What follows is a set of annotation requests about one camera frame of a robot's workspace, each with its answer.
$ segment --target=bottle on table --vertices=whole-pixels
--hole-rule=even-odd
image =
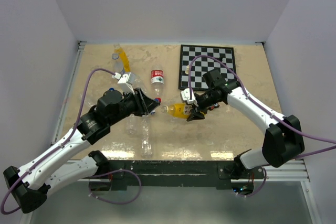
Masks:
[[[135,75],[135,80],[133,83],[133,88],[141,88],[141,90],[146,94],[147,89],[145,85],[143,84],[141,78],[137,75]],[[140,118],[138,116],[135,116],[131,114],[127,119],[126,119],[126,132],[130,135],[136,135],[138,132],[139,128],[139,121]]]
[[[152,90],[155,96],[155,99],[161,103],[161,96],[163,93],[163,85],[164,85],[164,79],[163,79],[163,70],[161,65],[153,65],[152,71],[151,71],[151,86]]]
[[[114,44],[114,53],[119,54],[119,57],[123,63],[125,72],[130,72],[131,71],[130,62],[127,58],[127,55],[124,49],[122,49],[122,47],[119,44]]]
[[[141,117],[141,156],[146,158],[153,156],[150,117]]]
[[[122,62],[118,53],[112,54],[112,64],[113,64],[113,71],[115,73],[119,73],[123,75],[125,73],[124,63]]]
[[[172,115],[175,118],[187,119],[191,113],[192,106],[184,103],[176,103],[169,106],[162,106],[161,111]]]

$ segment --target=chessboard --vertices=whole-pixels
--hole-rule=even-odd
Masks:
[[[180,90],[184,90],[188,87],[188,75],[185,73],[186,67],[196,56],[199,55],[214,57],[236,73],[235,56],[232,47],[181,45],[180,76],[178,85]],[[208,86],[203,79],[203,75],[215,68],[220,71],[226,81],[234,79],[234,75],[228,72],[226,68],[221,66],[221,64],[214,62],[212,59],[201,57],[198,58],[190,68],[191,87],[194,91],[208,90]]]

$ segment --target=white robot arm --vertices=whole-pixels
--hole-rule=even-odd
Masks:
[[[271,165],[280,167],[295,158],[304,149],[303,138],[284,124],[301,131],[299,120],[291,115],[283,114],[267,107],[240,86],[237,80],[226,82],[216,69],[203,75],[209,91],[202,95],[191,94],[190,88],[181,92],[181,100],[192,104],[192,113],[187,121],[204,119],[204,110],[215,103],[224,102],[248,117],[265,135],[262,148],[248,150],[235,158],[237,172],[249,170],[257,166]]]
[[[97,105],[81,116],[78,126],[58,143],[31,162],[19,168],[10,166],[4,171],[7,187],[23,213],[35,210],[49,195],[72,182],[109,171],[109,162],[99,151],[71,165],[64,164],[109,134],[112,125],[131,114],[148,115],[160,105],[141,89],[132,88],[132,74],[117,77],[123,94],[117,90],[106,91]]]

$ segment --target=orange juice bottle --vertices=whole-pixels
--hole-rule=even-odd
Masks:
[[[176,103],[169,106],[162,106],[161,111],[172,115],[175,118],[187,119],[191,113],[192,106],[184,103]]]
[[[114,53],[119,54],[119,57],[120,57],[122,63],[124,64],[125,72],[130,72],[131,71],[130,62],[127,58],[127,55],[126,55],[124,49],[122,49],[122,47],[119,44],[114,44]]]

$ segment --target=tabletop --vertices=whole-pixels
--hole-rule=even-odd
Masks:
[[[161,64],[164,71],[162,105],[180,103],[178,75],[180,68],[180,45],[123,45],[131,71],[140,76],[149,97],[150,73],[154,64]],[[278,97],[261,45],[211,45],[233,47],[237,74],[245,87],[265,105],[281,112]],[[88,74],[95,68],[113,71],[111,55],[113,45],[85,45],[62,130],[64,135],[74,124]],[[97,101],[109,88],[120,90],[117,81],[106,72],[96,72],[91,78],[87,92],[88,100]],[[84,106],[83,113],[89,107]],[[142,155],[141,120],[137,118],[135,135],[127,133],[127,119],[111,127],[111,133],[73,159],[82,159],[89,152],[100,150],[108,159],[152,160],[232,160],[234,156],[251,148],[262,146],[264,135],[249,119],[236,109],[220,104],[210,111],[204,120],[186,122],[173,118],[157,109],[149,118],[152,153]]]

